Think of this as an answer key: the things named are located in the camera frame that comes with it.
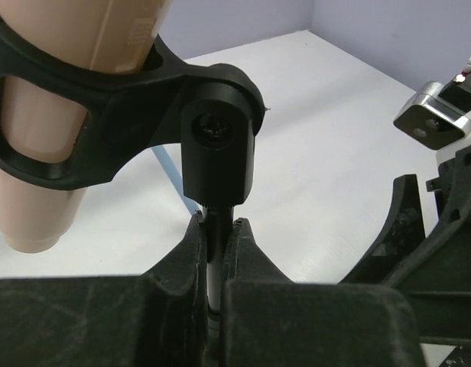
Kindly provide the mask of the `pink microphone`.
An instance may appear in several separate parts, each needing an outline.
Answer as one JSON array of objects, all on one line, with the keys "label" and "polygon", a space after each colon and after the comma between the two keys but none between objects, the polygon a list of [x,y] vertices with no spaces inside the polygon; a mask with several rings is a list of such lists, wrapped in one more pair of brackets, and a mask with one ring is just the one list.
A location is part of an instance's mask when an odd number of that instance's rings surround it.
[{"label": "pink microphone", "polygon": [[[168,1],[0,1],[0,15],[22,38],[68,64],[101,73],[141,68]],[[86,110],[16,76],[5,79],[1,127],[19,153],[66,160]],[[48,190],[0,169],[0,233],[13,249],[37,253],[70,228],[84,190]]]}]

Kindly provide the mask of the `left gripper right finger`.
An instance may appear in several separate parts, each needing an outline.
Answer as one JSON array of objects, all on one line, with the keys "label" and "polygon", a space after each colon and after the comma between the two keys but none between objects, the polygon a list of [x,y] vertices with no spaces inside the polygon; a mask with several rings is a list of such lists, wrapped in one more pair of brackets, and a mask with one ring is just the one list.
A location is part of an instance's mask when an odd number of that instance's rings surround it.
[{"label": "left gripper right finger", "polygon": [[411,306],[388,287],[298,284],[238,219],[224,264],[222,366],[423,366]]}]

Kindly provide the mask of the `black microphone stand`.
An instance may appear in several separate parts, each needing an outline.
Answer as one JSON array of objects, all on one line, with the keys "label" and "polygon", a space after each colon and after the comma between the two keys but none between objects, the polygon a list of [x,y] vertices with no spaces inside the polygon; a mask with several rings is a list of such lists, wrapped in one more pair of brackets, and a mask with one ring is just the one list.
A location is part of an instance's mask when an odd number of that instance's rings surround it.
[{"label": "black microphone stand", "polygon": [[[38,161],[8,143],[1,112],[9,76],[85,108],[66,160]],[[255,136],[264,115],[261,93],[236,67],[189,65],[156,40],[141,71],[99,73],[43,52],[0,15],[0,169],[5,173],[37,187],[72,191],[108,183],[144,150],[180,144],[184,193],[203,206],[195,214],[201,216],[206,245],[203,363],[209,354],[219,363],[227,279],[221,266],[233,234],[233,209],[252,187]]]}]

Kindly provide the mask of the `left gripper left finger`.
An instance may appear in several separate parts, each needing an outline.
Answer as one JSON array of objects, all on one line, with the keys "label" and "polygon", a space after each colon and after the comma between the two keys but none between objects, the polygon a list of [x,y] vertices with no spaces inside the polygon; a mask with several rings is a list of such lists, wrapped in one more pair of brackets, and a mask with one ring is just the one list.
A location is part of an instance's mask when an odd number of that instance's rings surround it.
[{"label": "left gripper left finger", "polygon": [[200,215],[144,274],[0,280],[0,366],[201,366]]}]

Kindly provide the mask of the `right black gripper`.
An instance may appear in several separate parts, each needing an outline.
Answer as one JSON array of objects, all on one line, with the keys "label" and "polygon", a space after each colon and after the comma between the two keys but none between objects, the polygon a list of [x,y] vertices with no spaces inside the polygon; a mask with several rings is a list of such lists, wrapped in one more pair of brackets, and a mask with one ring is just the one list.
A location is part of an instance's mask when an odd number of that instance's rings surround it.
[{"label": "right black gripper", "polygon": [[438,174],[427,182],[439,213],[430,235],[425,238],[417,176],[395,178],[380,233],[342,282],[388,278],[411,305],[422,342],[471,344],[471,145]]}]

